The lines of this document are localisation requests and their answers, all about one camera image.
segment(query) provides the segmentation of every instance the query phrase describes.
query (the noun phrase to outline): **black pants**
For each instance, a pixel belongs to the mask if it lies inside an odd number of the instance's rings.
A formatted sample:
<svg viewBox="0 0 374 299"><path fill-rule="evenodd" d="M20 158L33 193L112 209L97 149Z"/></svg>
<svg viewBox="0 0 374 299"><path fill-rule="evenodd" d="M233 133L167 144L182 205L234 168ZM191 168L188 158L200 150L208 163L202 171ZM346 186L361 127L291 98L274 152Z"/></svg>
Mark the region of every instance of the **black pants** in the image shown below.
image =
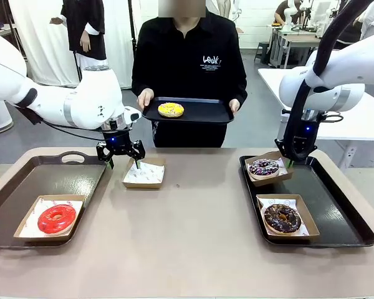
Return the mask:
<svg viewBox="0 0 374 299"><path fill-rule="evenodd" d="M152 123L157 148L221 148L227 125Z"/></svg>

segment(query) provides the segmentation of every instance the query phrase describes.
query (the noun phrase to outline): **red frosted donut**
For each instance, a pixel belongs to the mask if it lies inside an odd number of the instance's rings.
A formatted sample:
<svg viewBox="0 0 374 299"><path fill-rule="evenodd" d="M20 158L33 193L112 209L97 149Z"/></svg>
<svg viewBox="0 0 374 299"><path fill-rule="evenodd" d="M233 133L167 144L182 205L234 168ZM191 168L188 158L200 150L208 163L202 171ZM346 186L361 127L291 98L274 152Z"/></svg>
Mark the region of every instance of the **red frosted donut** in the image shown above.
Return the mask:
<svg viewBox="0 0 374 299"><path fill-rule="evenodd" d="M67 204L59 204L45 210L37 221L37 226L45 234L60 235L74 222L76 211Z"/></svg>

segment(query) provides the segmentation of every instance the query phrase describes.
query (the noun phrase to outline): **yellow frosted donut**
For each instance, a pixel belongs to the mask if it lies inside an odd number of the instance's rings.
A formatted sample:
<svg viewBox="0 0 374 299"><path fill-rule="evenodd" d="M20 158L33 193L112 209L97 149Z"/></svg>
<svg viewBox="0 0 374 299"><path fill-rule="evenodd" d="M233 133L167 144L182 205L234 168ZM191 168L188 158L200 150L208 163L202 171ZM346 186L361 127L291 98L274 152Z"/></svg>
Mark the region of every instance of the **yellow frosted donut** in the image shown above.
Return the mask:
<svg viewBox="0 0 374 299"><path fill-rule="evenodd" d="M158 107L158 112L164 117L180 117L185 112L185 109L180 104L165 103Z"/></svg>

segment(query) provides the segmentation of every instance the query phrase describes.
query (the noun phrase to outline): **neck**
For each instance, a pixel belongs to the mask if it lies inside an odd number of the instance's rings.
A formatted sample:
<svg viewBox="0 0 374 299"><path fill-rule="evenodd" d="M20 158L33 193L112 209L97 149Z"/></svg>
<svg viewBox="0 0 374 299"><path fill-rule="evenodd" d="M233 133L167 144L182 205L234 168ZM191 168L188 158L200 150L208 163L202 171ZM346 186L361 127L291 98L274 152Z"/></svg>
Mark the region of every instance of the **neck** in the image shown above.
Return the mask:
<svg viewBox="0 0 374 299"><path fill-rule="evenodd" d="M200 17L174 17L173 22L176 28L194 28L197 26Z"/></svg>

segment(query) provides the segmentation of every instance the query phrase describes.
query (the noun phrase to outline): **donut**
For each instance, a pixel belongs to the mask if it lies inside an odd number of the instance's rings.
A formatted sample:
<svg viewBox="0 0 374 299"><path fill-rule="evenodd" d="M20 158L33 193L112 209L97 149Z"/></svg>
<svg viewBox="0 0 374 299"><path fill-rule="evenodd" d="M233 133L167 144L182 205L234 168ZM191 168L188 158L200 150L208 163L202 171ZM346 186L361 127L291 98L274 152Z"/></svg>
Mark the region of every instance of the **donut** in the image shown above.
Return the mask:
<svg viewBox="0 0 374 299"><path fill-rule="evenodd" d="M67 204L59 204L45 210L40 215L37 226L47 235L61 235L72 227L75 220L75 209Z"/></svg>
<svg viewBox="0 0 374 299"><path fill-rule="evenodd" d="M260 159L249 165L249 172L254 179L260 181L278 176L280 167L277 161Z"/></svg>
<svg viewBox="0 0 374 299"><path fill-rule="evenodd" d="M302 221L293 208L285 204L273 204L264 211L264 220L271 231L288 235L297 232Z"/></svg>
<svg viewBox="0 0 374 299"><path fill-rule="evenodd" d="M185 109L180 104L165 103L158 107L158 112L163 117L176 118L183 115Z"/></svg>

